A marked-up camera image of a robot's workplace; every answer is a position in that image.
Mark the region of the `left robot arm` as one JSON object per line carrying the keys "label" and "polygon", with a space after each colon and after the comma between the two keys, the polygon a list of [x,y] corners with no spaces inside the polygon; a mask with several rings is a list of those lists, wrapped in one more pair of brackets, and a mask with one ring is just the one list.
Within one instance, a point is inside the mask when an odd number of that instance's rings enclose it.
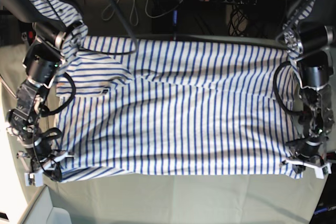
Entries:
{"label": "left robot arm", "polygon": [[[322,12],[316,4],[317,0],[297,0],[289,9],[287,21],[276,37],[276,41],[284,39],[289,59],[276,69],[272,87],[280,107],[296,117],[302,126],[301,138],[285,144],[290,156],[281,165],[292,165],[296,174],[312,168],[316,178],[323,179],[331,173],[333,163],[328,159],[327,141],[334,125],[329,84],[334,67],[327,51],[335,43],[335,25],[308,21],[313,10]],[[287,66],[292,68],[299,83],[301,111],[287,108],[279,94],[278,75]]]}

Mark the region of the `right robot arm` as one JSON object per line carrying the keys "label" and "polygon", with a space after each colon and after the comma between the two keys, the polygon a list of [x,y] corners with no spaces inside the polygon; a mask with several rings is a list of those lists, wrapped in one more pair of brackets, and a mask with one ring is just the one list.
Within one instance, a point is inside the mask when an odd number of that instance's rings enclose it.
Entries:
{"label": "right robot arm", "polygon": [[1,0],[1,4],[35,32],[23,60],[26,79],[16,91],[15,108],[6,116],[7,131],[24,148],[17,157],[29,178],[43,174],[60,182],[60,163],[72,153],[57,144],[63,132],[56,127],[42,131],[39,120],[60,113],[75,98],[75,83],[66,65],[87,28],[73,0]]}

